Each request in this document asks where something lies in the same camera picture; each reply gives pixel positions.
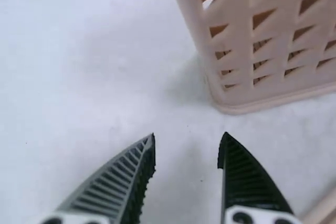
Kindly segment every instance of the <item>basket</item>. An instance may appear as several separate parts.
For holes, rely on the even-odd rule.
[[[336,90],[336,0],[177,2],[221,111]]]

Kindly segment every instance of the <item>white fabric surface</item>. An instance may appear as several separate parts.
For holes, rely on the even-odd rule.
[[[154,132],[142,223],[218,223],[225,131],[298,215],[336,180],[336,94],[242,116],[211,106],[175,0],[0,0],[1,223],[34,223]]]

